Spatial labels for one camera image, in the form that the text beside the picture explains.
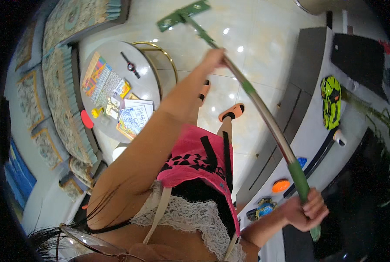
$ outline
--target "white tile floor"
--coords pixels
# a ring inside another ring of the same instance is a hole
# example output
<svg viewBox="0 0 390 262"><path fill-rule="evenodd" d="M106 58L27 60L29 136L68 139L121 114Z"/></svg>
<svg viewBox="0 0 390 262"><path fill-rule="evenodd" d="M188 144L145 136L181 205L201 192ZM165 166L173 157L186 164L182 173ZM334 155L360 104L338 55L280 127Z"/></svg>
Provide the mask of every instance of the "white tile floor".
<svg viewBox="0 0 390 262"><path fill-rule="evenodd" d="M187 76L208 50L194 29L179 24L164 33L156 21L193 0L133 1L129 20L91 35L80 42L81 64L99 45L111 40L155 41L174 60L179 78ZM311 16L299 9L293 0L210 0L211 9L194 19L227 49L227 55L242 70L270 110L275 113L287 81L299 29L325 26L325 16ZM152 55L164 95L174 85L174 73L162 54ZM267 127L239 83L228 69L210 76L212 88L200 109L198 125L216 132L218 115L235 103L244 103L246 110L233 122L234 191L239 190L254 163L255 154L269 135ZM112 162L112 151L118 144L95 130L105 160Z"/></svg>

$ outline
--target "round coffee table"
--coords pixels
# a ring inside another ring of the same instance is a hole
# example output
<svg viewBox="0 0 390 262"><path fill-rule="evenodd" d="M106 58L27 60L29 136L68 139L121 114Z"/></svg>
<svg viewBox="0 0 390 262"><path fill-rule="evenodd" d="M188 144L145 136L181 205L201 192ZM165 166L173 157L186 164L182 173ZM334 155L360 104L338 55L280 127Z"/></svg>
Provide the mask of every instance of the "round coffee table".
<svg viewBox="0 0 390 262"><path fill-rule="evenodd" d="M160 84L159 79L157 78L154 70L155 68L147 59L147 57L136 48L134 45L129 44L123 41L110 41L100 45L96 50L94 50L89 57L86 59L86 62L82 68L80 76L80 95L82 97L82 102L84 109L89 114L94 125L101 130L104 134L110 138L129 144L131 142L126 136L116 129L118 124L118 119L114 119L110 116L100 116L98 118L93 118L91 111L95 108L95 104L90 100L90 97L82 90L82 83L86 70L92 60L92 57L95 52L98 52L101 57L103 57L112 70L119 75L120 78L124 78L129 82L131 90L125 96L128 97L130 93L135 94L137 97L143 100L152 100L154 105L154 110L159 107L160 104ZM123 52L128 60L134 64L135 70L139 73L140 78L138 79L135 74L127 69L127 62L121 56ZM124 108L124 102L121 103L120 109Z"/></svg>

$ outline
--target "white lace bra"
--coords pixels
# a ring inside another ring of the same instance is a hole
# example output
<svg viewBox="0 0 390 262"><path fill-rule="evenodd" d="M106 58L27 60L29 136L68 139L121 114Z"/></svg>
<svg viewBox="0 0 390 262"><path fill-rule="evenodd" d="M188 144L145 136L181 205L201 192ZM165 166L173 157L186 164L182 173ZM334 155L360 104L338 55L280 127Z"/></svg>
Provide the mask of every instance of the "white lace bra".
<svg viewBox="0 0 390 262"><path fill-rule="evenodd" d="M161 182L154 181L151 188L153 192L147 198L140 211L130 220L130 223L140 226L153 225L145 242L148 242L157 224L172 226L174 229L188 232L198 230L202 233L204 244L220 261L225 259L229 247L231 252L227 254L226 261L245 261L245 252L239 243L233 246L236 238L230 239L227 234L227 229L219 217L219 210L215 202L191 203L182 197L170 196L169 191L169 201L165 202L164 207L161 208L161 199L164 198L163 195L165 194ZM164 215L162 217L158 215L155 219L157 209L161 212L161 209L164 208Z"/></svg>

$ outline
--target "sofa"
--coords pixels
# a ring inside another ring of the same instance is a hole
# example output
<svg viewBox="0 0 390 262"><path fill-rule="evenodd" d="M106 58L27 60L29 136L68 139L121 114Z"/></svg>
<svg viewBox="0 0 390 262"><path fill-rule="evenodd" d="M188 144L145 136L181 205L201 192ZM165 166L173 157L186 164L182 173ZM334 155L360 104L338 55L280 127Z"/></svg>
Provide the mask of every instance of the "sofa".
<svg viewBox="0 0 390 262"><path fill-rule="evenodd" d="M130 0L46 0L14 53L18 99L36 149L50 169L61 166L60 186L75 201L90 193L102 161L80 112L77 42L128 19Z"/></svg>

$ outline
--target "mop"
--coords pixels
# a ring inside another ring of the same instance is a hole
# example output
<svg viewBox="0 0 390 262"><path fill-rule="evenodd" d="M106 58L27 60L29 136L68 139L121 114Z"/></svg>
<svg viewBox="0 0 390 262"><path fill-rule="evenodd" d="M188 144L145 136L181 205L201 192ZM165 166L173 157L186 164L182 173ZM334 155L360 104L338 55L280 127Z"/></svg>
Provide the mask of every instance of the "mop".
<svg viewBox="0 0 390 262"><path fill-rule="evenodd" d="M169 29L170 27L178 23L191 24L196 29L199 37L204 39L210 47L214 49L218 49L219 47L215 43L215 41L211 37L209 37L206 31L202 29L202 27L198 25L191 18L197 15L198 13L201 13L210 8L211 7L208 5L207 0L194 2L190 5L187 5L184 8L177 9L175 10L175 12L171 13L170 15L160 19L157 22L157 26L161 32L164 32L165 30ZM246 94L250 97L256 109L259 111L261 117L268 125L269 130L271 131L273 137L275 138L278 147L281 150L282 155L284 156L287 162L288 170L291 174L292 180L294 181L294 185L296 186L301 202L302 203L307 202L307 194L310 190L310 187L308 186L306 176L304 175L300 163L298 162L297 158L294 156L294 153L290 145L285 139L284 134L282 133L279 126L277 125L274 117L272 116L269 109L266 107L265 103L259 97L259 95L257 94L256 90L253 88L251 83L245 78L245 76L234 65L234 63L230 61L227 56L224 56L223 62L234 74L234 77L236 77L237 80L240 82ZM311 237L313 238L313 241L316 242L320 238L320 231L321 231L320 225L310 230L310 234Z"/></svg>

